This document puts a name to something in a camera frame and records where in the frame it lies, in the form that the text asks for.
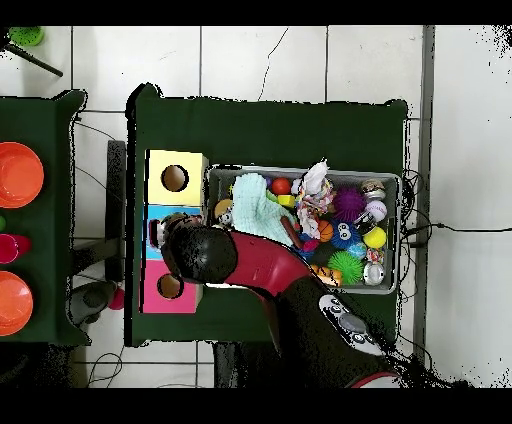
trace green object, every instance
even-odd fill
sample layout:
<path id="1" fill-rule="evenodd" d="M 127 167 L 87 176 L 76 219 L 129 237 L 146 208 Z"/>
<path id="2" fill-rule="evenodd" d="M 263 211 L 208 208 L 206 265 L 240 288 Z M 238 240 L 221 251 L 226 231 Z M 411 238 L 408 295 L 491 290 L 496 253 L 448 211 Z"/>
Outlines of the green object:
<path id="1" fill-rule="evenodd" d="M 363 278 L 363 264 L 348 252 L 336 252 L 327 266 L 341 271 L 341 283 L 351 285 Z"/>
<path id="2" fill-rule="evenodd" d="M 11 27 L 11 41 L 18 46 L 37 46 L 44 37 L 43 27 Z"/>
<path id="3" fill-rule="evenodd" d="M 129 131 L 136 131 L 136 143 L 133 140 L 135 154 L 128 154 L 128 166 L 135 161 L 136 201 L 134 213 L 127 214 L 127 225 L 134 226 L 134 294 L 140 280 L 146 149 L 201 152 L 210 164 L 306 169 L 325 156 L 333 170 L 402 174 L 407 105 L 401 100 L 370 105 L 165 99 L 151 84 L 138 88 L 133 96 L 136 130 L 130 125 Z M 394 340 L 396 291 L 383 296 L 342 294 L 341 298 L 371 328 Z M 133 296 L 131 336 L 134 343 L 147 339 L 271 340 L 265 312 L 255 294 L 210 287 L 205 287 L 196 313 L 187 315 L 140 314 L 138 296 Z"/>
<path id="4" fill-rule="evenodd" d="M 39 156 L 45 179 L 27 206 L 3 209 L 9 232 L 30 238 L 29 252 L 0 270 L 21 277 L 32 290 L 34 309 L 18 333 L 0 342 L 87 344 L 87 335 L 66 315 L 70 275 L 71 175 L 69 125 L 85 101 L 85 93 L 69 91 L 57 99 L 0 98 L 0 141 L 17 141 Z"/>
<path id="5" fill-rule="evenodd" d="M 272 200 L 273 202 L 277 203 L 277 196 L 274 193 L 272 193 L 270 190 L 267 190 L 266 194 L 268 200 Z"/>

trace yellow block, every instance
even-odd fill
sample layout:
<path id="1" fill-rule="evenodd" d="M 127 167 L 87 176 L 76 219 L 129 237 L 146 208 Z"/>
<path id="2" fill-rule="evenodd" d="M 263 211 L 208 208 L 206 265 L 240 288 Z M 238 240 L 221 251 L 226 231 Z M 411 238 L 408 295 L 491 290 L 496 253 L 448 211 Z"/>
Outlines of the yellow block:
<path id="1" fill-rule="evenodd" d="M 290 196 L 289 194 L 280 194 L 277 196 L 277 203 L 282 206 L 286 206 L 287 208 L 295 207 L 295 197 Z"/>
<path id="2" fill-rule="evenodd" d="M 170 165 L 186 170 L 188 184 L 181 191 L 169 191 L 162 183 L 162 173 Z M 201 153 L 149 151 L 148 202 L 154 205 L 203 206 L 203 178 L 208 159 Z"/>

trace pink block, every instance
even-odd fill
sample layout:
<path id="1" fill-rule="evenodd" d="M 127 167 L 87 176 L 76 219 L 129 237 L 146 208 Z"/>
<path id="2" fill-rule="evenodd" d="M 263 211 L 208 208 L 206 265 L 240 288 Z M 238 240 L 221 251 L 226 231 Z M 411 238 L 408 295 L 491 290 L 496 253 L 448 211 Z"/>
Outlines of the pink block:
<path id="1" fill-rule="evenodd" d="M 200 284 L 185 283 L 183 293 L 177 299 L 166 299 L 157 288 L 157 282 L 169 268 L 163 260 L 146 260 L 146 273 L 144 278 L 144 305 L 142 312 L 146 314 L 193 314 L 201 300 L 203 286 Z"/>

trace blue fuzzy toy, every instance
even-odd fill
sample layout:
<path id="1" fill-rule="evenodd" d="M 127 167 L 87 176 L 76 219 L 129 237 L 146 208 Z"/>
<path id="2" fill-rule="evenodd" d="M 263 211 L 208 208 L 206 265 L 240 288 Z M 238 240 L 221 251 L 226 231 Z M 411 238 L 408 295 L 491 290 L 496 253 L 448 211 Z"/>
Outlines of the blue fuzzy toy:
<path id="1" fill-rule="evenodd" d="M 334 220 L 331 222 L 333 232 L 331 243 L 338 249 L 348 249 L 351 245 L 359 243 L 361 236 L 352 224 Z"/>

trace red toy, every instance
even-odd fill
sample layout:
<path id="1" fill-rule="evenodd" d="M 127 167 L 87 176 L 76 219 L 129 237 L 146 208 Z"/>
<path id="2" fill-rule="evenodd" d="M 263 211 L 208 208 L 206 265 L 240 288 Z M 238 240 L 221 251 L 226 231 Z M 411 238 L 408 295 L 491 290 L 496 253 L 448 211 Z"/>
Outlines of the red toy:
<path id="1" fill-rule="evenodd" d="M 290 194 L 292 185 L 286 178 L 276 178 L 272 181 L 272 193 L 276 196 L 280 194 Z"/>

